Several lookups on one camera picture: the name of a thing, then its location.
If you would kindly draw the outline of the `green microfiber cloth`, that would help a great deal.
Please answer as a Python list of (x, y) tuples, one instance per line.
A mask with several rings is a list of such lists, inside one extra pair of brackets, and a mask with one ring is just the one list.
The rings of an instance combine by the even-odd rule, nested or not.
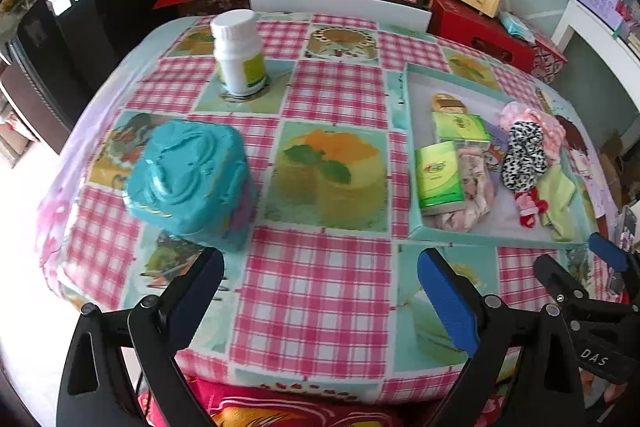
[(560, 164), (551, 165), (538, 180), (538, 195), (548, 204), (541, 213), (540, 223), (550, 232), (552, 239), (567, 243), (576, 239), (576, 227), (570, 214), (570, 201), (576, 193), (576, 185), (565, 176)]

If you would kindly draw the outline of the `teal rimmed white tray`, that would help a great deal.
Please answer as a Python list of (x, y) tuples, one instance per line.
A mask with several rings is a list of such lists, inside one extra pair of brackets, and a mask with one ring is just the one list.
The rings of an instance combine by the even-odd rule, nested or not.
[(485, 153), (485, 164), (495, 190), (495, 202), (487, 215), (481, 217), (467, 232), (437, 228), (434, 219), (424, 216), (419, 206), (414, 159), (416, 150), (436, 142), (432, 96), (437, 93), (452, 95), (466, 106), (469, 113), (482, 117), (491, 128), (498, 126), (503, 107), (513, 98), (454, 74), (411, 63), (405, 66), (402, 77), (402, 97), (408, 120), (409, 239), (454, 245), (570, 249), (585, 244), (588, 236), (597, 231), (585, 210), (582, 196), (578, 194), (573, 195), (568, 203), (568, 217), (574, 227), (574, 236), (570, 241), (556, 239), (554, 228), (550, 225), (538, 223), (531, 229), (523, 228), (518, 222), (518, 210), (512, 193), (498, 179), (501, 157), (506, 149), (506, 141), (503, 140), (491, 143)]

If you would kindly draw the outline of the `red pink plush toy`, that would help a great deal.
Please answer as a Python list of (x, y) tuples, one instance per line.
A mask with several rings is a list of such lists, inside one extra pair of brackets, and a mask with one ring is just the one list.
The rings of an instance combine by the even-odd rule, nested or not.
[(537, 218), (549, 208), (548, 202), (539, 196), (537, 187), (515, 193), (514, 200), (520, 215), (520, 225), (528, 229), (532, 229), (537, 223)]

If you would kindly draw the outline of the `white board behind table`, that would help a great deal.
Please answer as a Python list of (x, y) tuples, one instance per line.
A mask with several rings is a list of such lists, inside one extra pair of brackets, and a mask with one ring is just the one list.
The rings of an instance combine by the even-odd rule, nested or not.
[(375, 20), (378, 23), (427, 31), (432, 13), (383, 0), (250, 0), (259, 12), (307, 12)]

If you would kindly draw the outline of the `white shelf unit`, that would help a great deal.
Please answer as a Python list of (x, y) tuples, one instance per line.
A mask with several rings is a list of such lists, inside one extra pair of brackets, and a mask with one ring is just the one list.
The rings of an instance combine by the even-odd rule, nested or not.
[(627, 153), (639, 141), (639, 57), (577, 0), (568, 0), (552, 42), (568, 57), (552, 87), (573, 104), (597, 146), (617, 133)]

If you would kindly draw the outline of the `red patterned seat cushion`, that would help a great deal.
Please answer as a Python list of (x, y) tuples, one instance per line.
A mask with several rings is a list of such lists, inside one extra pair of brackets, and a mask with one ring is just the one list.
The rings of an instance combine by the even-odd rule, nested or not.
[(438, 403), (367, 405), (312, 395), (287, 395), (266, 389), (186, 381), (205, 412), (218, 426), (421, 426)]

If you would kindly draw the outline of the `pink floral satin scrunchie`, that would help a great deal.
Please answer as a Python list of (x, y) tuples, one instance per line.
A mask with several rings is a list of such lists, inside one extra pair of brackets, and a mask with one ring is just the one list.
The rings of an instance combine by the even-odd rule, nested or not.
[(462, 209), (446, 212), (434, 218), (435, 227), (445, 231), (469, 232), (490, 213), (496, 191), (484, 159), (477, 147), (458, 150), (459, 173), (465, 196)]

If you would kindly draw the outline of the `blue wet wipes pack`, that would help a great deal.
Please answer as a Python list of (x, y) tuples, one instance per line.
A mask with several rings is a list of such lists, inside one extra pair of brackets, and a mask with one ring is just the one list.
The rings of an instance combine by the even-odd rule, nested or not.
[(517, 16), (510, 12), (500, 11), (498, 19), (506, 32), (513, 38), (527, 42), (530, 46), (536, 44), (536, 39), (529, 27)]

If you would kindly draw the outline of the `white pill bottle green label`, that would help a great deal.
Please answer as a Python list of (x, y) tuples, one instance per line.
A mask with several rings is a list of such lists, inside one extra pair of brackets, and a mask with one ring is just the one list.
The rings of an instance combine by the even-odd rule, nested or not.
[(217, 15), (209, 24), (221, 79), (235, 98), (247, 98), (262, 90), (267, 79), (257, 20), (254, 11), (238, 9)]

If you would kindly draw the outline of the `teal embossed tin box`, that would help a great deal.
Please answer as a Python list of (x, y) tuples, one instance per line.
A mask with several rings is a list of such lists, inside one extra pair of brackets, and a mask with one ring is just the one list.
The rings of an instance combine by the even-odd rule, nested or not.
[(242, 251), (256, 202), (240, 132), (192, 120), (154, 129), (124, 190), (131, 216), (225, 253)]

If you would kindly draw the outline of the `leopard print scrunchie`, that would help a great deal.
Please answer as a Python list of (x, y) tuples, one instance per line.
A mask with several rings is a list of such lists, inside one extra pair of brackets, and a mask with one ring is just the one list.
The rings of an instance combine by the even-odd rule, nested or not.
[(501, 167), (502, 184), (512, 193), (529, 191), (548, 170), (544, 134), (540, 124), (515, 121)]

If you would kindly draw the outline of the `black cabinet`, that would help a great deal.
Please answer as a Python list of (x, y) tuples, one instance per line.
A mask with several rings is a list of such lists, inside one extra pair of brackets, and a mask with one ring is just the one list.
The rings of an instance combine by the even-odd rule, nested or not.
[(36, 139), (61, 152), (124, 57), (168, 11), (156, 0), (34, 0), (2, 40), (1, 91)]

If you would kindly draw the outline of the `red patterned storage box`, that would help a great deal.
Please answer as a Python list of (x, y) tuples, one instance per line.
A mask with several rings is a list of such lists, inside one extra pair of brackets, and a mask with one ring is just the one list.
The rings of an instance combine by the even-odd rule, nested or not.
[(543, 32), (533, 29), (532, 34), (535, 38), (532, 75), (545, 84), (550, 84), (568, 63), (567, 58)]

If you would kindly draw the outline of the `purple cartoon card packet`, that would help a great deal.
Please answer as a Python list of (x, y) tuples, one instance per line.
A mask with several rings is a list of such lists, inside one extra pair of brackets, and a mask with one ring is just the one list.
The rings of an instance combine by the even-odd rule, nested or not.
[(506, 156), (506, 142), (498, 138), (492, 138), (488, 150), (484, 152), (484, 159), (490, 173), (500, 173), (504, 156)]

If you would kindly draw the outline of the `green tissue pack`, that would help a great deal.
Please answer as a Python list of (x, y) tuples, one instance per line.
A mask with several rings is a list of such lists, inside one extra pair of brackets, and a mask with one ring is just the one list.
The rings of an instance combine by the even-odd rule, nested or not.
[(433, 124), (437, 143), (456, 142), (477, 147), (488, 147), (490, 143), (490, 134), (478, 115), (434, 112)]
[(423, 216), (461, 210), (465, 194), (454, 143), (427, 145), (414, 151), (416, 191)]

